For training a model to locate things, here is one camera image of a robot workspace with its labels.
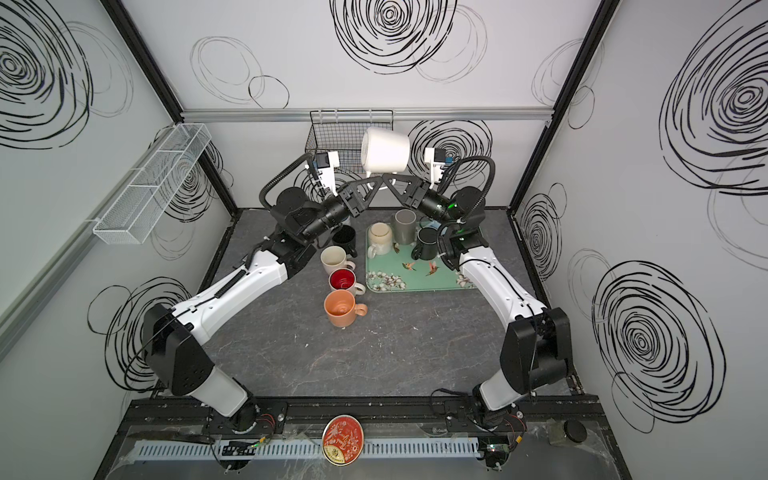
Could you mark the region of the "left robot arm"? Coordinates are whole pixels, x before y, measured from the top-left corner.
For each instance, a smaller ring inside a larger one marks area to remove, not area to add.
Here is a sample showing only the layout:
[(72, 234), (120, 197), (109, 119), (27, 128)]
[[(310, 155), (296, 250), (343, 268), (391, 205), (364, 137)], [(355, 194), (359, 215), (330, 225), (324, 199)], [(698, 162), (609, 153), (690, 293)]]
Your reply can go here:
[(316, 240), (365, 211), (383, 182), (380, 176), (347, 182), (322, 202), (310, 200), (299, 187), (286, 188), (265, 205), (277, 223), (274, 231), (239, 267), (188, 300), (150, 307), (142, 325), (141, 355), (160, 382), (175, 396), (191, 396), (213, 408), (233, 432), (252, 430), (258, 405), (215, 365), (204, 344), (238, 312), (300, 272), (315, 254)]

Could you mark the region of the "cream white mug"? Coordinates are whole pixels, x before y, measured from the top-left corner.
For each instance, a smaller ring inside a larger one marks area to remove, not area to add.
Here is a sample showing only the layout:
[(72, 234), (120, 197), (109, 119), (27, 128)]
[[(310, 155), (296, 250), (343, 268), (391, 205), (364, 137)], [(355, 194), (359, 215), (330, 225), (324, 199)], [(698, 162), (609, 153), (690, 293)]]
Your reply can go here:
[(365, 285), (357, 280), (353, 270), (339, 268), (329, 275), (329, 285), (333, 290), (348, 291), (355, 296), (366, 293)]

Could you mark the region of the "black mug white interior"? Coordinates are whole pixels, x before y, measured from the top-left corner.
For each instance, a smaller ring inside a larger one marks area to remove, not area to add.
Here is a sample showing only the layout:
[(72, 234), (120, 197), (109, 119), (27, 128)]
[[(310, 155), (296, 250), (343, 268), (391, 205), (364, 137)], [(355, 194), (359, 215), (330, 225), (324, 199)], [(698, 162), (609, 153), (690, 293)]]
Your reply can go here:
[(433, 227), (425, 227), (418, 231), (416, 244), (411, 252), (413, 260), (434, 260), (438, 252), (438, 232)]

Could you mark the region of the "orange peach mug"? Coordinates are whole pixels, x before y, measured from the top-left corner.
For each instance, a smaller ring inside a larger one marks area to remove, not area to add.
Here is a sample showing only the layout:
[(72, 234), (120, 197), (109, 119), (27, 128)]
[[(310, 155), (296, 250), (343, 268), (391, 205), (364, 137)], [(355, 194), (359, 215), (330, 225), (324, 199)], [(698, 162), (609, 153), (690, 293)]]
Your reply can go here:
[(338, 328), (346, 328), (368, 313), (368, 307), (358, 303), (356, 297), (346, 290), (329, 293), (323, 306), (331, 324)]

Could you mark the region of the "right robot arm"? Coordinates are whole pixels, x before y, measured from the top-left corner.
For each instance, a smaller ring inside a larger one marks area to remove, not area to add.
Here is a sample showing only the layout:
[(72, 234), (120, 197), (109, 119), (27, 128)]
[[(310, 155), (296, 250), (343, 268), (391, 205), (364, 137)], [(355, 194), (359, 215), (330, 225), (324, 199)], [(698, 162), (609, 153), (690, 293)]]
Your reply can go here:
[(480, 228), (483, 191), (465, 187), (447, 197), (416, 176), (386, 173), (383, 178), (402, 206), (440, 223), (438, 255), (480, 291), (504, 328), (500, 369), (473, 390), (478, 421), (573, 375), (570, 320), (562, 309), (526, 291), (501, 265)]

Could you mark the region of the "white speckled mug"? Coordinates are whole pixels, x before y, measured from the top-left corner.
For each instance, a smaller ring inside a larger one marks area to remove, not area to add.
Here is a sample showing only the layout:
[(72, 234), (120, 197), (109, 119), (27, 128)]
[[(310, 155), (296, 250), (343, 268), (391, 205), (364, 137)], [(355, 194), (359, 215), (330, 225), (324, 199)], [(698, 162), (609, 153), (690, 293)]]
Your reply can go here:
[(366, 174), (404, 172), (409, 159), (407, 135), (377, 127), (366, 130), (361, 145), (361, 165)]

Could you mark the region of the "green floral tray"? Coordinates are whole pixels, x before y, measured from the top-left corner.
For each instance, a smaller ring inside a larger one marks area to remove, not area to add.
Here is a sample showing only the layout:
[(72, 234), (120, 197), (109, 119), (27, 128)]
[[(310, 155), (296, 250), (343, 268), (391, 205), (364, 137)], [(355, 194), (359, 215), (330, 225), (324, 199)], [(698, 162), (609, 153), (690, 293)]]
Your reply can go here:
[(407, 293), (451, 290), (472, 290), (476, 286), (463, 274), (448, 269), (434, 260), (413, 260), (414, 244), (383, 246), (373, 240), (371, 226), (366, 230), (365, 285), (374, 293)]

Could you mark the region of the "black and white mug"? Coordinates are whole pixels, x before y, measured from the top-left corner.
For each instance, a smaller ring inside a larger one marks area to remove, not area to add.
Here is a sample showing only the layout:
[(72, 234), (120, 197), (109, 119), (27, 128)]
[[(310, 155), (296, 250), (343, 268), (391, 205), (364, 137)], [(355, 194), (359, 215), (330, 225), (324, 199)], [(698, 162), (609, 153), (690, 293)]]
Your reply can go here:
[(357, 236), (355, 229), (350, 225), (342, 225), (331, 237), (334, 246), (341, 247), (352, 258), (358, 256)]

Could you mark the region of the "pink mug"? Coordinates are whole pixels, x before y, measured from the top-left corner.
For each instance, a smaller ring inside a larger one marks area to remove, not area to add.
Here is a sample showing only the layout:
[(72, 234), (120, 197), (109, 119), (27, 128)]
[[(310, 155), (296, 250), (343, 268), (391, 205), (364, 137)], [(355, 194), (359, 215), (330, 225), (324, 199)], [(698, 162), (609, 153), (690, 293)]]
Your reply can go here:
[(320, 260), (325, 272), (331, 275), (339, 269), (354, 270), (356, 264), (349, 259), (347, 252), (340, 246), (329, 246), (322, 250)]

